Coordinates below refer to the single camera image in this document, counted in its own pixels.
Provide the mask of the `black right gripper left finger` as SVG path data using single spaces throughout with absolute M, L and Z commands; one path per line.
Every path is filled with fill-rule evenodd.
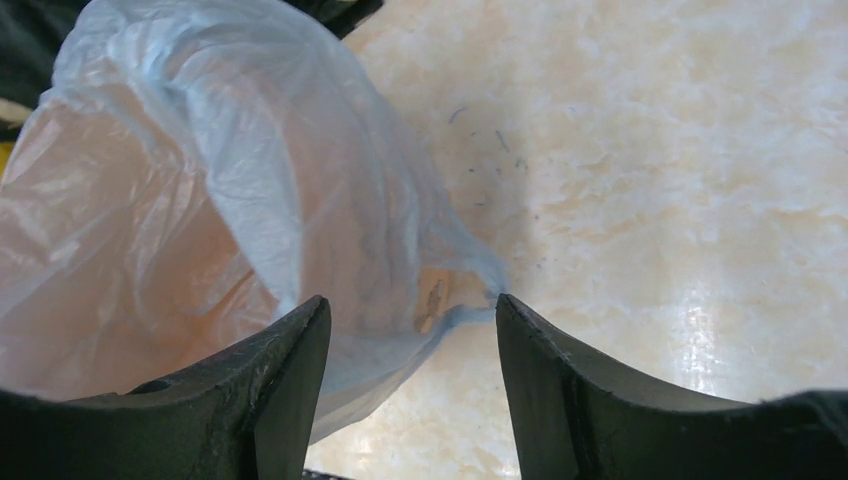
M 298 479 L 331 333 L 313 297 L 264 330 L 125 394 L 1 394 L 5 479 Z

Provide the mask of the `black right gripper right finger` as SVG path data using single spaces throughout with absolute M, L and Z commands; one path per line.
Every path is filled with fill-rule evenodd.
M 559 330 L 517 298 L 498 351 L 526 479 L 843 479 L 847 394 L 758 403 L 689 390 Z

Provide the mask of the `light blue trash bag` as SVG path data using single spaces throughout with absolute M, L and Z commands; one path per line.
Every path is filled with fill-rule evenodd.
M 281 1 L 86 1 L 1 178 L 1 383 L 126 391 L 333 310 L 311 437 L 376 410 L 503 263 L 330 31 Z

